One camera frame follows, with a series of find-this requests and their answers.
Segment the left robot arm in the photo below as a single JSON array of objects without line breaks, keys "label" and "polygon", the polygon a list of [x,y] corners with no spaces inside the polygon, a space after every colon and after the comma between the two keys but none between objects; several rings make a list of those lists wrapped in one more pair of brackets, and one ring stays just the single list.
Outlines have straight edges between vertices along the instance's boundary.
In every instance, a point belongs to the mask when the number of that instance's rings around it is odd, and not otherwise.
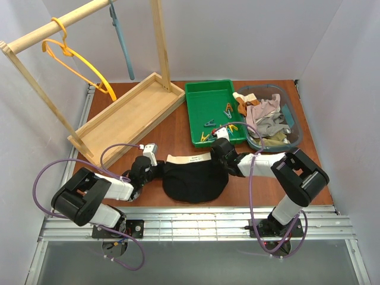
[{"label": "left robot arm", "polygon": [[112,229],[121,222],[122,213],[103,200],[134,201],[145,184],[163,176],[163,166],[163,160],[152,165],[148,157],[138,156],[127,171],[129,182],[82,167],[53,196],[51,206],[77,226],[92,223]]}]

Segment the black underwear beige waistband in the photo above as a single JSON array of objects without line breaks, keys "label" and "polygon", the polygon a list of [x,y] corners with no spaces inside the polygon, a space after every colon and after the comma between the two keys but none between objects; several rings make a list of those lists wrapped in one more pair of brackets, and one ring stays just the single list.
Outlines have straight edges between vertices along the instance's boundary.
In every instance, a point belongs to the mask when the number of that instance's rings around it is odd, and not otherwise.
[{"label": "black underwear beige waistband", "polygon": [[194,156],[169,154],[163,166],[165,194],[179,202],[199,204],[218,198],[229,182],[227,170],[210,153]]}]

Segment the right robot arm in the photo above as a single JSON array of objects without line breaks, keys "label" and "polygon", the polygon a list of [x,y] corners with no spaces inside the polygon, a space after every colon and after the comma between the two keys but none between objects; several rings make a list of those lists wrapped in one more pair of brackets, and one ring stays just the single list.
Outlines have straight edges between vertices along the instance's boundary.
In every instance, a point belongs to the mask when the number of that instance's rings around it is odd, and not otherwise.
[{"label": "right robot arm", "polygon": [[232,176],[277,179],[285,196],[267,218],[277,233],[287,228],[330,182],[327,173],[296,147],[278,154],[239,154],[227,139],[219,138],[211,144],[211,159]]}]

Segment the teal clothespin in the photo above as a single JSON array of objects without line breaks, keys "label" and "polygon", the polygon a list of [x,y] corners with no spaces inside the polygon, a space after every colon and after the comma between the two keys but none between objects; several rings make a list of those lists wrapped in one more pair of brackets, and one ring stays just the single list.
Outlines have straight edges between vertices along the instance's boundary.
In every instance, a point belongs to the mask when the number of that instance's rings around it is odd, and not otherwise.
[{"label": "teal clothespin", "polygon": [[229,119],[232,118],[232,114],[230,113],[230,110],[224,111],[223,112]]}]

